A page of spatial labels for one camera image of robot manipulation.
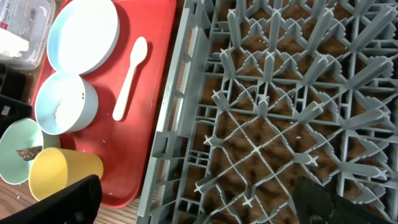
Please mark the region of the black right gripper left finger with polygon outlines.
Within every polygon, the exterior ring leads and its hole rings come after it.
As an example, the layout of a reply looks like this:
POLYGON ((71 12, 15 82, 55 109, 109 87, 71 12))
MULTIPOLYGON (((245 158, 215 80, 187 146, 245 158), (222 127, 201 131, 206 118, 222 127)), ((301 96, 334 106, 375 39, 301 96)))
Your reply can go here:
POLYGON ((102 201, 97 175, 89 175, 1 220, 1 224, 93 223, 102 201))

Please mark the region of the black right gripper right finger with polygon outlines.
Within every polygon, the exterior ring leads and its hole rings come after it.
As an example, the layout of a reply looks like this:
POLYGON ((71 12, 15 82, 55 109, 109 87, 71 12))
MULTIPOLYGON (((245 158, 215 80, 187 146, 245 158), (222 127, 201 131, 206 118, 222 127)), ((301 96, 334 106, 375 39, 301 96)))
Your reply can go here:
POLYGON ((296 180, 292 198, 301 224, 389 223, 306 177, 296 180))

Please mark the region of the yellow plastic cup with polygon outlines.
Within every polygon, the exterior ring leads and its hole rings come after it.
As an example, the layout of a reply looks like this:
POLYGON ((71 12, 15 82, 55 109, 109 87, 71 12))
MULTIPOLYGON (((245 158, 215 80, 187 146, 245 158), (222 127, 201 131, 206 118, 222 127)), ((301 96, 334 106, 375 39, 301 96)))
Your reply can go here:
POLYGON ((102 177, 101 158, 95 154, 49 147, 40 152, 29 171, 32 196, 41 201, 94 174, 102 177))

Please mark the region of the brown food lump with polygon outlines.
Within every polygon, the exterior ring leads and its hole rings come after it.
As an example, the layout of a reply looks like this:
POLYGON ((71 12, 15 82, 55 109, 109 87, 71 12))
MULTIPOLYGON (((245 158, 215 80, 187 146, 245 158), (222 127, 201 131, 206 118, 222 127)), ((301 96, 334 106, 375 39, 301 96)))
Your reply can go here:
POLYGON ((17 150, 16 153, 24 161, 32 161, 41 151, 42 151, 42 146, 35 146, 35 147, 17 150))

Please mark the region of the green bowl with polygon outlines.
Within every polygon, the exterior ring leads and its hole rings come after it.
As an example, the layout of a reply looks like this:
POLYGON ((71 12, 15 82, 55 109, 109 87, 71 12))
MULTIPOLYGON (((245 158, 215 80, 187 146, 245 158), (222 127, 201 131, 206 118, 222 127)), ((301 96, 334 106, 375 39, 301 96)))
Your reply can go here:
POLYGON ((60 147, 60 137, 49 135, 29 118, 12 123, 1 136, 1 178, 8 184, 19 185, 29 178, 33 160, 25 161, 17 151, 39 147, 60 147))

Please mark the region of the white rice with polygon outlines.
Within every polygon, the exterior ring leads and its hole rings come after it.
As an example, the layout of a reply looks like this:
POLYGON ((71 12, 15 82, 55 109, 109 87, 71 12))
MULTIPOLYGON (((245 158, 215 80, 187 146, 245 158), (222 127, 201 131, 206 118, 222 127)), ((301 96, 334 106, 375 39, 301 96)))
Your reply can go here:
POLYGON ((67 110, 68 109, 66 103, 61 100, 59 105, 55 109, 55 122, 57 125, 61 126, 64 123, 64 119, 67 115, 67 110))

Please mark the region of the light blue bowl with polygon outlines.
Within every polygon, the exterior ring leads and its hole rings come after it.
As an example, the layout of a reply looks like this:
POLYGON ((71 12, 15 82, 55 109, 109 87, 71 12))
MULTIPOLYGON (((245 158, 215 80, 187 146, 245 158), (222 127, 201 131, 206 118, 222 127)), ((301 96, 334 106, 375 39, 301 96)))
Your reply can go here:
POLYGON ((95 88, 80 75, 56 72, 43 82, 35 100, 35 119, 41 130, 50 135, 72 133, 85 129, 98 110, 95 88), (64 123, 55 122, 55 109, 63 100, 67 105, 64 123))

